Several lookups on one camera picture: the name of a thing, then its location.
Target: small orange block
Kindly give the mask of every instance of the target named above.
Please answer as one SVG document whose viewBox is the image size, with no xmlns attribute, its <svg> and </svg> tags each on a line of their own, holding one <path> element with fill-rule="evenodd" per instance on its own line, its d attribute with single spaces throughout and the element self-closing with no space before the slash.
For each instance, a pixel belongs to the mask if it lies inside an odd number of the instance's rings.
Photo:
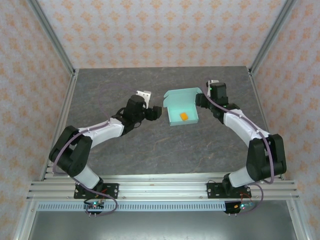
<svg viewBox="0 0 320 240">
<path fill-rule="evenodd" d="M 188 120 L 188 115 L 185 112 L 181 113 L 180 117 L 181 117 L 182 121 L 187 121 Z"/>
</svg>

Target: black mounting plate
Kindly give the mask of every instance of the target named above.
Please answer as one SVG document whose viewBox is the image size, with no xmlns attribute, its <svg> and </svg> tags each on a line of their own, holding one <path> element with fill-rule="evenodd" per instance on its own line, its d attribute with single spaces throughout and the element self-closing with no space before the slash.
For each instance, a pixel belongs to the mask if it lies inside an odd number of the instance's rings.
<svg viewBox="0 0 320 240">
<path fill-rule="evenodd" d="M 102 189 L 106 191 L 104 192 L 105 194 L 113 197 L 114 199 L 118 198 L 118 193 L 119 193 L 119 184 L 118 183 L 103 183 Z M 101 195 L 96 195 L 82 186 L 76 184 L 75 185 L 75 190 L 74 190 L 74 199 L 102 199 L 103 196 Z"/>
<path fill-rule="evenodd" d="M 220 182 L 208 182 L 206 184 L 206 193 L 208 195 L 208 199 L 240 199 L 241 197 L 243 197 L 244 199 L 249 198 L 246 195 L 241 196 L 240 193 L 248 194 L 251 197 L 250 187 L 245 186 L 235 188 L 234 191 L 232 191 L 228 196 L 222 183 Z"/>
</svg>

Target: teal box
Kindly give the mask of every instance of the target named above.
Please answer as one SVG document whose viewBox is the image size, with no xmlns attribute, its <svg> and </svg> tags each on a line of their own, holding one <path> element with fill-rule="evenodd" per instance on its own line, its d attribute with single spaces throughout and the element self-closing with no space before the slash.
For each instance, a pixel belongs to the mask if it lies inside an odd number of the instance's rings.
<svg viewBox="0 0 320 240">
<path fill-rule="evenodd" d="M 196 95 L 200 93 L 202 91 L 198 87 L 170 90 L 165 93 L 163 107 L 168 110 L 170 126 L 198 123 Z M 182 113 L 188 115 L 188 120 L 181 119 Z"/>
</svg>

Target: gray stone surface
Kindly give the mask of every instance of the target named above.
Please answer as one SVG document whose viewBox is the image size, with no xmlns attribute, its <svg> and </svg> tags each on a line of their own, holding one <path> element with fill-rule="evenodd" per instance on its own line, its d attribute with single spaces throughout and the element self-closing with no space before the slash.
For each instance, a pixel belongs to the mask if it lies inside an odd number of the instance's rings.
<svg viewBox="0 0 320 240">
<path fill-rule="evenodd" d="M 150 106 L 162 106 L 168 90 L 199 87 L 205 77 L 225 82 L 229 102 L 264 128 L 245 66 L 81 69 L 67 125 L 80 128 L 105 121 L 103 112 L 114 115 L 135 90 L 151 91 Z M 127 135 L 97 145 L 88 164 L 99 175 L 232 172 L 243 167 L 248 151 L 244 142 L 208 109 L 197 107 L 197 112 L 197 124 L 169 126 L 163 108 L 160 119 L 144 120 Z"/>
</svg>

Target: floral wallpaper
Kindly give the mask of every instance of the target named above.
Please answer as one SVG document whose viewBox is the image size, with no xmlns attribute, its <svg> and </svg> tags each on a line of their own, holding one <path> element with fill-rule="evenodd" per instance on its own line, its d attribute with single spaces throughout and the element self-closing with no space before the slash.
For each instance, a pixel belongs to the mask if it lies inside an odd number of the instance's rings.
<svg viewBox="0 0 320 240">
<path fill-rule="evenodd" d="M 297 1 L 254 80 L 271 132 L 284 138 L 285 175 L 297 181 L 319 237 L 320 1 Z"/>
<path fill-rule="evenodd" d="M 39 180 L 70 75 L 26 0 L 0 1 L 0 239 Z"/>
<path fill-rule="evenodd" d="M 75 68 L 248 66 L 285 0 L 39 0 Z"/>
</svg>

